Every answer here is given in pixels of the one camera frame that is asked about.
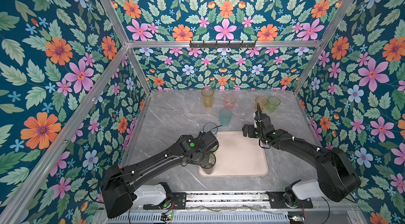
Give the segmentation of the blue tall plastic tumbler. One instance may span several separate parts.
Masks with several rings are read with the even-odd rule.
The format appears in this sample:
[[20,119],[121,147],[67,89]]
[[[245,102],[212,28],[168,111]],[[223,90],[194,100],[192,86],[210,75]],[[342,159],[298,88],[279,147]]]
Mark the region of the blue tall plastic tumbler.
[[216,135],[218,132],[218,125],[212,122],[208,122],[203,126],[203,133],[211,132],[213,135]]

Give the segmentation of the grey smoked plastic tumbler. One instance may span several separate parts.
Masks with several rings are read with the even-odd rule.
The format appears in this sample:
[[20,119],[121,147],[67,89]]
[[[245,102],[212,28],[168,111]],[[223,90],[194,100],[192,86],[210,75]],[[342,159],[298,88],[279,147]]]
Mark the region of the grey smoked plastic tumbler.
[[205,155],[202,165],[200,166],[206,174],[211,174],[216,164],[216,156],[214,153]]

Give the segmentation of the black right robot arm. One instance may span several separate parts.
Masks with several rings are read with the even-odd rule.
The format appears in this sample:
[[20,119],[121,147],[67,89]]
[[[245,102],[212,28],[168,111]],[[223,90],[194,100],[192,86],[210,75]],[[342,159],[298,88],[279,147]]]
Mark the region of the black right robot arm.
[[255,113],[254,121],[243,126],[244,137],[257,138],[261,148],[290,153],[316,169],[316,179],[298,180],[285,188],[284,200],[288,206],[294,207],[313,197],[340,202],[361,185],[358,173],[341,149],[319,147],[286,130],[276,129],[270,117],[260,111]]

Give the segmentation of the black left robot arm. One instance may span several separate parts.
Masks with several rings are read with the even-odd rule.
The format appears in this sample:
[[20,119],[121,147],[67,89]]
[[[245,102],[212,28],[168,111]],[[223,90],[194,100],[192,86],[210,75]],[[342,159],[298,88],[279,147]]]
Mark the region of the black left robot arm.
[[210,169],[215,165],[214,152],[218,148],[212,131],[200,132],[196,137],[181,135],[173,145],[146,160],[109,167],[100,185],[107,217],[119,217],[133,205],[145,209],[173,207],[174,195],[167,183],[148,186],[146,182],[177,166],[191,164]]

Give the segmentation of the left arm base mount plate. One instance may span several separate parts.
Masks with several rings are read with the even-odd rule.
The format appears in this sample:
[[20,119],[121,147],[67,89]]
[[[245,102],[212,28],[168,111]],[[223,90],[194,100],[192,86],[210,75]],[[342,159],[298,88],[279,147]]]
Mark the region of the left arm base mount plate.
[[172,197],[165,199],[158,205],[144,205],[143,210],[173,210],[173,209],[186,209],[187,193],[174,192]]

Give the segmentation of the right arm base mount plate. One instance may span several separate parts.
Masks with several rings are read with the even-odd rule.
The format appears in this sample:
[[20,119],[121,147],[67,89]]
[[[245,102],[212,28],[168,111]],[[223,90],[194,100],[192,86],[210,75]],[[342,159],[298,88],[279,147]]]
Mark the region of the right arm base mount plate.
[[267,191],[270,205],[272,209],[296,209],[305,208],[312,209],[313,204],[311,199],[300,200],[289,192],[285,191]]

